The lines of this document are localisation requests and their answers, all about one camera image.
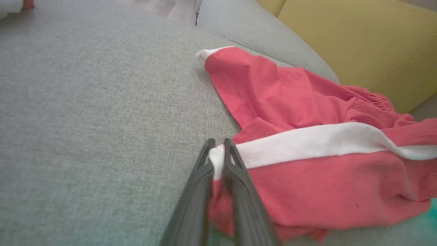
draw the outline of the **red garment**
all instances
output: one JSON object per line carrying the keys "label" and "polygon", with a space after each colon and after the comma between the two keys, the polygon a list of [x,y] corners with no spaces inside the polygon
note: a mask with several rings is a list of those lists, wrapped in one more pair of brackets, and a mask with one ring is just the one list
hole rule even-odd
{"label": "red garment", "polygon": [[[244,143],[324,124],[360,122],[397,146],[436,145],[437,120],[414,122],[364,88],[331,82],[301,67],[277,67],[238,48],[211,54],[205,69],[242,130]],[[310,158],[249,169],[282,240],[328,229],[388,226],[426,212],[437,197],[437,161],[407,160],[389,151]],[[232,234],[232,201],[214,182],[210,219]]]}

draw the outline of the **sofa cushion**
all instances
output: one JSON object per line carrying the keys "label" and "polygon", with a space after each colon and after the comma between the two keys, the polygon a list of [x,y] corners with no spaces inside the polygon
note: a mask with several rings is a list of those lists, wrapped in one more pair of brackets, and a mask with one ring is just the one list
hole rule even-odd
{"label": "sofa cushion", "polygon": [[311,47],[256,0],[202,0],[197,28],[339,82]]}

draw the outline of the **clothing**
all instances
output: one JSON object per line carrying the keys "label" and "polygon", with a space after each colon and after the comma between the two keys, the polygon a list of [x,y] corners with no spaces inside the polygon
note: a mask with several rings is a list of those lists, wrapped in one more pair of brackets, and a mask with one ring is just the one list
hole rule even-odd
{"label": "clothing", "polygon": [[[236,47],[198,57],[242,128],[233,141],[281,239],[392,225],[437,197],[437,119],[414,122],[383,95]],[[210,219],[232,234],[220,148]]]}

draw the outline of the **gray upholstery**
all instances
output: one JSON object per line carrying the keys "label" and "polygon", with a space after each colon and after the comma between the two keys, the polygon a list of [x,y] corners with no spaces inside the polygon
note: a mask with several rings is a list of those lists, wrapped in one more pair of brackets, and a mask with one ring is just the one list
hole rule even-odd
{"label": "gray upholstery", "polygon": [[339,82],[311,47],[256,0],[201,0],[197,28]]}
{"label": "gray upholstery", "polygon": [[[233,43],[115,2],[0,21],[0,246],[158,245],[204,140],[239,130],[195,58]],[[429,218],[328,242],[427,246]]]}

